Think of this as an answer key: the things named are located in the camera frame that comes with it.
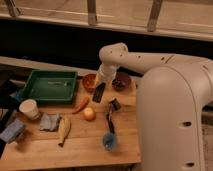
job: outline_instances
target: green tray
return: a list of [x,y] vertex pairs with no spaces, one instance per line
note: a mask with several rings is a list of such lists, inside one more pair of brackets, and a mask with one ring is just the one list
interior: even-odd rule
[[31,72],[25,84],[22,98],[44,102],[72,102],[77,80],[76,71]]

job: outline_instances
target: paper cup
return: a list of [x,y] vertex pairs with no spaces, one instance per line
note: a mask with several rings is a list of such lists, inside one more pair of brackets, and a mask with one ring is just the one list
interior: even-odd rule
[[37,119],[40,115],[37,103],[33,99],[23,101],[19,106],[19,110],[31,120]]

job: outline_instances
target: red bowl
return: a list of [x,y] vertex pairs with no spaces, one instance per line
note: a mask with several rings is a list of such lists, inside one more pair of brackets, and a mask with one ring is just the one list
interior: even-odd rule
[[125,72],[117,72],[115,79],[112,81],[112,87],[116,91],[122,91],[131,84],[130,76]]
[[83,87],[86,91],[92,93],[95,90],[96,74],[87,74],[82,79]]

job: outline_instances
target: gray towel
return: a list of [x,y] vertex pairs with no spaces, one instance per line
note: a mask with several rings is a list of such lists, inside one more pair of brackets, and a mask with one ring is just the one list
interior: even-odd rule
[[41,121],[40,121],[40,130],[41,131],[55,131],[58,129],[60,115],[48,115],[43,114]]

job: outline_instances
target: red chili pepper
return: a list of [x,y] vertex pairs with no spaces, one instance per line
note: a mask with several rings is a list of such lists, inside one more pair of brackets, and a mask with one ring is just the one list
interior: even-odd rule
[[78,112],[80,112],[81,110],[83,110],[87,104],[89,103],[89,97],[85,97],[81,103],[79,104],[79,106],[77,106],[76,108],[73,109],[72,114],[77,114]]

